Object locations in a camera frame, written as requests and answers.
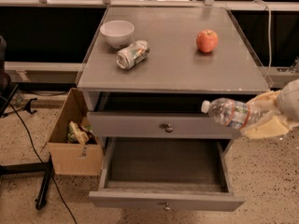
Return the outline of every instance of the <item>floor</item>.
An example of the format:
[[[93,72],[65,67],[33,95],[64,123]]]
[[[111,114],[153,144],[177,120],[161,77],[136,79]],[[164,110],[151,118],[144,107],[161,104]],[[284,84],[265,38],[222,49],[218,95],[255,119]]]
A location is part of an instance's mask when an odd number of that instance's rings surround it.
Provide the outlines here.
[[[32,135],[36,151],[46,161],[45,143],[63,105],[65,95],[25,95],[25,102],[37,97],[31,115],[20,115]],[[16,115],[0,119],[0,164],[38,162],[28,134]],[[283,140],[251,141],[240,137],[226,155],[235,196],[246,202],[232,213],[98,208],[89,202],[90,190],[97,190],[94,176],[55,175],[65,202],[77,223],[299,223],[299,131]],[[74,223],[50,182],[47,204],[36,210],[42,174],[0,177],[0,223]]]

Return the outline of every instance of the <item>tin can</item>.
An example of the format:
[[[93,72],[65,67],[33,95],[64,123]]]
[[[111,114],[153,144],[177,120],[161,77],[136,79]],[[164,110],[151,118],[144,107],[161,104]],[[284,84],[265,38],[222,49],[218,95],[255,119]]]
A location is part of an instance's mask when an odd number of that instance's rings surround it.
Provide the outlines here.
[[[144,60],[149,52],[149,43],[143,40],[138,40],[132,43],[129,47],[119,50],[116,61],[121,69],[129,70],[134,65]]]

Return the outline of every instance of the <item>red apple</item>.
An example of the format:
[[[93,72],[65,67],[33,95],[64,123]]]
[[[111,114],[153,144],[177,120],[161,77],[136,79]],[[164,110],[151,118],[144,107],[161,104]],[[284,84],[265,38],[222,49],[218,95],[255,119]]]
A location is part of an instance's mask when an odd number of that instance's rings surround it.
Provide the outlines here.
[[[212,30],[203,30],[196,37],[196,46],[202,52],[210,52],[218,45],[218,35]]]

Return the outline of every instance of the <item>white bowl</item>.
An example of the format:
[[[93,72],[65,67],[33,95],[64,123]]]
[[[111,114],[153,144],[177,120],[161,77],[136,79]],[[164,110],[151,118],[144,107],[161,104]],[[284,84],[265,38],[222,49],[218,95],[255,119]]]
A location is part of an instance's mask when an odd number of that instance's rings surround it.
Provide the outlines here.
[[[100,27],[100,33],[109,45],[121,49],[133,42],[134,29],[129,21],[109,21]]]

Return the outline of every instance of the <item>brown box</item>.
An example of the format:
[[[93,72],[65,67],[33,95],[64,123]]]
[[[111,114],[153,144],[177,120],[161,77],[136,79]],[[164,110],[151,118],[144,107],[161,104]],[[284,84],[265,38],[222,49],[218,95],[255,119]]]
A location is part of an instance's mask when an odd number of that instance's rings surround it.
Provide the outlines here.
[[[87,145],[85,157],[80,157],[83,145],[67,143],[68,124],[81,123],[87,106],[81,91],[71,89],[48,139],[48,149],[56,175],[100,175],[103,149],[99,142]]]

